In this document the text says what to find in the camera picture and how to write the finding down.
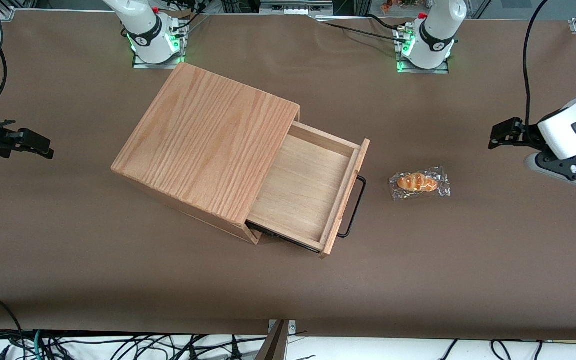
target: drawer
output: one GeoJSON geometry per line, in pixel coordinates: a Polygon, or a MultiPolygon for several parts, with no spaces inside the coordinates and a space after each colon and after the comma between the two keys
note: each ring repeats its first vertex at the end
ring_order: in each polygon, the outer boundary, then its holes
{"type": "Polygon", "coordinates": [[[370,141],[361,146],[293,121],[247,217],[325,258],[332,251],[370,141]]]}

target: metal mounting plate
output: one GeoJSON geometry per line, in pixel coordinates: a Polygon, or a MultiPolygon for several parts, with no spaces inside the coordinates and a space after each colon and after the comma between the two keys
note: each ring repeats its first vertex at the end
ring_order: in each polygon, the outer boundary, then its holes
{"type": "MultiPolygon", "coordinates": [[[[268,320],[268,334],[273,330],[273,326],[277,320],[268,320]]],[[[288,330],[288,335],[295,335],[297,333],[297,321],[296,320],[289,320],[288,326],[290,326],[290,330],[288,330]]]]}

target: black cable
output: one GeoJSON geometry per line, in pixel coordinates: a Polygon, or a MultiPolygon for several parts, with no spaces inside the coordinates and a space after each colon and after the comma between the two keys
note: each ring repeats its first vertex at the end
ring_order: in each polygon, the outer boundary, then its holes
{"type": "Polygon", "coordinates": [[[499,360],[512,360],[512,358],[510,357],[510,353],[508,352],[508,349],[506,348],[504,343],[501,342],[501,340],[490,341],[490,350],[492,350],[492,353],[494,354],[494,356],[496,356],[496,358],[498,358],[499,360]],[[505,351],[505,355],[508,358],[503,358],[503,357],[499,356],[499,354],[495,350],[495,343],[499,343],[499,345],[501,345],[501,347],[503,348],[503,351],[505,351]]]}
{"type": "Polygon", "coordinates": [[[59,344],[61,346],[65,345],[65,344],[86,344],[89,346],[100,346],[102,344],[112,344],[112,343],[125,343],[125,342],[131,342],[133,341],[132,339],[122,339],[122,340],[107,340],[107,341],[81,341],[81,340],[67,340],[67,341],[61,341],[59,342],[59,344]]]}
{"type": "Polygon", "coordinates": [[[46,346],[43,341],[39,341],[39,348],[41,349],[41,357],[43,359],[55,360],[55,354],[50,350],[50,346],[46,346]]]}
{"type": "Polygon", "coordinates": [[[388,28],[391,30],[397,30],[398,27],[401,27],[402,25],[406,25],[406,23],[400,23],[399,25],[388,25],[388,23],[385,23],[384,21],[382,21],[381,18],[378,18],[377,16],[375,16],[374,14],[366,14],[366,18],[370,18],[370,19],[375,19],[377,20],[377,23],[379,23],[379,25],[381,25],[384,28],[388,28]]]}
{"type": "Polygon", "coordinates": [[[178,27],[173,27],[172,31],[176,32],[177,30],[183,29],[185,27],[188,27],[190,25],[190,23],[192,23],[202,12],[201,11],[197,11],[196,14],[194,14],[194,16],[190,19],[190,21],[186,22],[185,24],[178,26],[178,27]]]}
{"type": "Polygon", "coordinates": [[[137,349],[137,352],[134,353],[134,360],[137,360],[137,358],[139,358],[143,353],[145,353],[146,350],[153,348],[153,346],[155,346],[155,344],[157,344],[158,342],[164,340],[164,339],[167,338],[167,337],[168,337],[168,335],[163,335],[162,337],[160,337],[160,338],[154,340],[153,342],[151,342],[148,346],[146,346],[146,347],[144,347],[144,348],[141,348],[141,350],[140,350],[140,349],[137,349]]]}
{"type": "Polygon", "coordinates": [[[56,339],[54,337],[49,337],[48,339],[51,339],[54,342],[54,347],[57,348],[57,350],[61,353],[61,358],[64,360],[73,360],[73,358],[71,357],[71,354],[68,353],[68,350],[66,350],[66,348],[64,348],[64,346],[62,344],[59,343],[60,339],[56,339]]]}
{"type": "Polygon", "coordinates": [[[13,339],[8,339],[8,341],[10,342],[10,345],[19,349],[23,349],[23,356],[21,357],[23,360],[26,360],[28,358],[28,355],[26,353],[37,357],[37,354],[35,353],[35,347],[29,348],[26,346],[25,342],[19,344],[18,342],[13,341],[13,339]]]}
{"type": "Polygon", "coordinates": [[[137,336],[133,336],[132,339],[124,342],[124,344],[122,344],[122,346],[119,346],[119,348],[114,351],[114,354],[112,354],[112,356],[110,356],[110,360],[114,360],[115,356],[117,356],[117,354],[119,354],[119,351],[121,351],[125,346],[127,346],[129,342],[134,342],[136,340],[137,340],[137,336]]]}
{"type": "Polygon", "coordinates": [[[458,341],[458,340],[459,340],[459,339],[452,340],[452,343],[450,344],[450,346],[448,346],[448,350],[446,350],[446,353],[443,354],[443,357],[440,358],[439,360],[446,360],[446,359],[448,359],[448,356],[450,355],[450,352],[453,351],[453,348],[455,347],[455,344],[457,344],[457,341],[458,341]]]}
{"type": "Polygon", "coordinates": [[[130,353],[130,351],[133,350],[133,349],[135,349],[135,354],[139,353],[139,345],[140,345],[142,342],[146,342],[146,341],[150,340],[151,337],[152,337],[152,335],[149,335],[149,336],[146,337],[146,338],[143,338],[143,339],[140,339],[140,340],[135,340],[135,341],[134,341],[134,344],[133,344],[131,347],[129,347],[128,350],[126,350],[124,353],[122,353],[121,356],[117,357],[117,360],[123,359],[124,356],[128,355],[128,353],[130,353]]]}
{"type": "Polygon", "coordinates": [[[173,356],[172,360],[180,360],[181,357],[186,353],[188,349],[190,349],[191,346],[193,346],[194,344],[196,344],[196,342],[207,336],[208,335],[197,335],[197,337],[195,337],[194,335],[192,335],[190,341],[188,341],[188,343],[185,344],[185,346],[183,347],[183,349],[181,349],[181,351],[179,351],[179,353],[173,356]]]}
{"type": "Polygon", "coordinates": [[[6,355],[8,355],[8,351],[10,350],[10,345],[6,346],[1,352],[0,352],[0,360],[6,360],[6,355]]]}
{"type": "Polygon", "coordinates": [[[155,350],[155,351],[163,351],[164,354],[166,354],[166,360],[170,360],[170,356],[168,354],[168,352],[162,348],[151,348],[150,350],[155,350]]]}
{"type": "Polygon", "coordinates": [[[539,346],[537,346],[537,352],[534,353],[534,360],[539,359],[539,354],[542,352],[542,347],[544,347],[544,342],[539,340],[539,346]]]}
{"type": "Polygon", "coordinates": [[[231,360],[242,360],[243,354],[240,351],[240,347],[237,345],[237,337],[235,335],[232,336],[232,352],[231,352],[231,360]]]}
{"type": "MultiPolygon", "coordinates": [[[[3,57],[3,56],[4,56],[3,51],[0,52],[0,54],[1,54],[1,59],[2,59],[2,61],[5,63],[6,60],[5,60],[5,58],[3,57]]],[[[6,84],[6,75],[5,75],[5,74],[6,74],[6,70],[4,70],[4,80],[3,80],[2,84],[6,84]]],[[[6,304],[5,304],[3,301],[1,301],[1,300],[0,300],[0,306],[1,306],[2,308],[4,308],[4,310],[6,310],[6,312],[7,312],[8,315],[10,316],[10,318],[12,318],[12,321],[14,321],[14,326],[16,326],[16,330],[18,331],[19,337],[21,338],[21,343],[23,344],[23,358],[25,359],[25,358],[28,356],[28,354],[26,353],[26,345],[25,345],[25,342],[24,342],[24,334],[23,334],[22,331],[21,331],[21,325],[19,324],[19,320],[17,319],[17,317],[15,316],[15,314],[12,312],[12,310],[10,310],[10,308],[8,307],[8,305],[6,305],[6,304]]]]}
{"type": "Polygon", "coordinates": [[[174,6],[176,6],[177,9],[179,9],[179,11],[183,11],[183,9],[181,8],[181,5],[179,4],[178,1],[172,1],[172,0],[167,0],[167,6],[170,7],[170,4],[173,4],[174,6]]]}
{"type": "Polygon", "coordinates": [[[530,137],[530,104],[531,104],[531,94],[530,94],[530,81],[528,80],[528,40],[530,39],[530,33],[533,30],[533,25],[535,24],[535,19],[537,15],[542,11],[542,7],[548,3],[549,0],[542,0],[537,9],[534,10],[530,22],[528,23],[528,30],[526,30],[526,37],[523,41],[523,82],[526,88],[526,116],[525,116],[525,129],[526,129],[526,139],[528,143],[533,144],[533,139],[530,137]]]}
{"type": "Polygon", "coordinates": [[[6,55],[4,55],[4,50],[0,50],[1,66],[3,67],[3,76],[1,78],[0,84],[0,96],[6,87],[6,80],[8,79],[8,64],[6,63],[6,55]]]}
{"type": "Polygon", "coordinates": [[[384,36],[384,35],[379,35],[379,34],[373,34],[372,32],[366,32],[366,31],[362,31],[362,30],[357,30],[357,29],[352,29],[350,27],[345,27],[342,25],[335,25],[334,23],[329,23],[329,22],[325,22],[325,25],[329,25],[330,27],[334,27],[334,28],[339,28],[339,29],[343,29],[343,30],[348,30],[350,32],[355,32],[355,33],[359,33],[359,34],[364,34],[364,35],[369,35],[371,37],[375,37],[375,38],[381,38],[381,39],[388,39],[389,41],[396,41],[398,43],[406,43],[405,39],[401,39],[401,38],[394,38],[391,36],[384,36]]]}
{"type": "Polygon", "coordinates": [[[217,349],[225,349],[225,348],[226,348],[226,345],[215,346],[213,348],[209,348],[207,350],[201,351],[200,353],[196,354],[195,356],[188,358],[188,360],[197,360],[201,355],[204,355],[205,353],[208,353],[209,351],[215,351],[217,349]]]}

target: open drawer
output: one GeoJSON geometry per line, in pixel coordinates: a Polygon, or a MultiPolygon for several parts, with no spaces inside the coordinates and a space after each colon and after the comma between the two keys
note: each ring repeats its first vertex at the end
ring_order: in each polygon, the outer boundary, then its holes
{"type": "Polygon", "coordinates": [[[324,258],[369,141],[355,145],[299,119],[294,102],[180,63],[110,169],[246,242],[265,233],[324,258]]]}
{"type": "Polygon", "coordinates": [[[293,121],[248,215],[250,230],[330,254],[370,141],[293,121]]]}

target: white floor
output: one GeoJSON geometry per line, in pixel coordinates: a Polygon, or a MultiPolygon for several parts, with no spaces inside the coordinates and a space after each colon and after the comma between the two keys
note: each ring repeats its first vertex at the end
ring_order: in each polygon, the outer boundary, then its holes
{"type": "MultiPolygon", "coordinates": [[[[238,336],[237,339],[253,338],[254,336],[238,336]]],[[[190,339],[189,335],[176,335],[174,344],[178,347],[185,345],[190,339]]],[[[112,339],[128,339],[128,337],[78,337],[76,340],[99,342],[112,339]]],[[[214,346],[228,344],[230,335],[209,335],[197,343],[197,346],[214,346]]],[[[291,337],[286,354],[286,360],[303,360],[311,356],[313,360],[439,360],[441,359],[451,340],[437,339],[379,339],[359,337],[291,337]]],[[[262,341],[244,342],[238,345],[243,353],[251,353],[261,348],[262,341]]],[[[535,342],[503,342],[512,357],[512,360],[533,360],[538,344],[535,342]]],[[[0,340],[0,352],[8,342],[0,340]]],[[[75,360],[109,360],[121,344],[66,344],[64,347],[75,360]]],[[[135,351],[126,354],[124,360],[134,357],[135,351]]],[[[19,348],[12,348],[7,354],[8,360],[14,360],[23,355],[19,348]]],[[[228,352],[222,349],[210,351],[201,356],[201,360],[222,359],[228,352]]],[[[139,360],[166,360],[162,351],[146,351],[139,356],[139,360]]],[[[188,360],[186,354],[182,360],[188,360]]],[[[450,360],[496,360],[490,350],[489,341],[460,340],[452,349],[450,360]]],[[[545,342],[539,360],[576,360],[576,344],[545,342]]]]}

